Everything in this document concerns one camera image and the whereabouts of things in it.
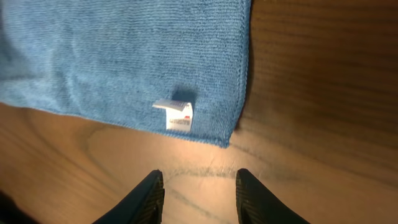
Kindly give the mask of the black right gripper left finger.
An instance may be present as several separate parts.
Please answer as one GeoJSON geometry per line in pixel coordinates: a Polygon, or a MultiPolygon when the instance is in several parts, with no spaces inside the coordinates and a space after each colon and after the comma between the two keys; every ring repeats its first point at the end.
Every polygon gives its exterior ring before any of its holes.
{"type": "Polygon", "coordinates": [[[94,224],[161,224],[164,181],[160,170],[150,172],[115,207],[94,224]]]}

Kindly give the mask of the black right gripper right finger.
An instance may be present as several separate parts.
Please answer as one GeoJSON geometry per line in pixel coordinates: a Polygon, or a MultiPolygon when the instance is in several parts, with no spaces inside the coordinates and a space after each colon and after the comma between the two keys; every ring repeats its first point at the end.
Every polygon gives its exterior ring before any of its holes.
{"type": "Polygon", "coordinates": [[[308,224],[247,169],[236,173],[236,207],[239,224],[308,224]]]}

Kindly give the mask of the blue microfiber cloth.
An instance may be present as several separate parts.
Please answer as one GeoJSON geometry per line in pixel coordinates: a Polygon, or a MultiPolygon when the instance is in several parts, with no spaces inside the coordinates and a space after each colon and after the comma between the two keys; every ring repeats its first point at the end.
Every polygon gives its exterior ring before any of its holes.
{"type": "Polygon", "coordinates": [[[1,2],[1,101],[227,147],[251,2],[1,2]]]}

